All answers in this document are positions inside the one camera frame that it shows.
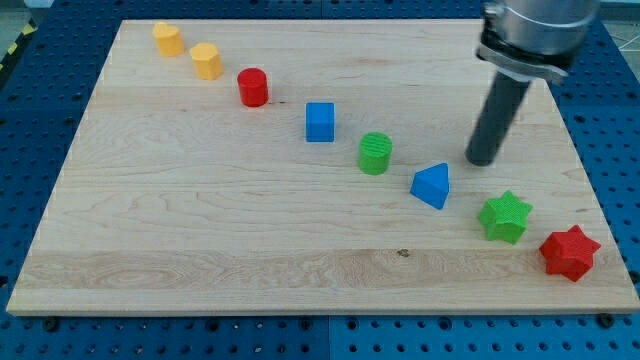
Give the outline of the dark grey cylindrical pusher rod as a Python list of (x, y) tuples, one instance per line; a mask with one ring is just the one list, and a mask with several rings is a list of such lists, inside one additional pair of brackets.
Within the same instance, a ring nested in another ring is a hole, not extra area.
[(501, 148), (530, 82), (497, 72), (465, 150), (476, 166), (491, 165)]

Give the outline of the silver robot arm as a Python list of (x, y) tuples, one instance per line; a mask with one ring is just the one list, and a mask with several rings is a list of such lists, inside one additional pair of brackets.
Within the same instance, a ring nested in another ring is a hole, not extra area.
[(492, 0), (483, 5), (476, 57), (496, 73), (465, 150), (476, 166), (492, 164), (528, 88), (560, 84), (577, 57), (599, 0)]

